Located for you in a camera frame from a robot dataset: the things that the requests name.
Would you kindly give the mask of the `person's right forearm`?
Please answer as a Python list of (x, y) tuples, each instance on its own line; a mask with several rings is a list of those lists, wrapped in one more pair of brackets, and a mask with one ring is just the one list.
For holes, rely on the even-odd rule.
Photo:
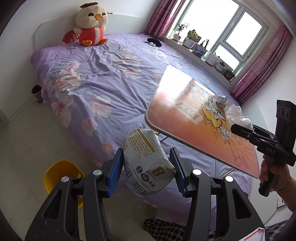
[(290, 177), (286, 187), (278, 192), (291, 212), (296, 211), (296, 185), (294, 178)]

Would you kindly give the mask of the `person's right hand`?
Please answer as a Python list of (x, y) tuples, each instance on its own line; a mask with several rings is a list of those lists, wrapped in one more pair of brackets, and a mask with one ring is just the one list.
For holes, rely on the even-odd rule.
[(269, 166), (267, 161), (271, 161), (267, 155), (263, 155), (263, 161), (261, 163), (259, 180), (261, 183), (268, 180), (268, 175), (273, 173), (277, 176), (277, 180), (274, 183), (272, 189), (274, 191), (282, 191), (286, 189), (290, 184), (294, 182), (294, 179), (290, 175), (290, 170), (287, 165), (274, 165)]

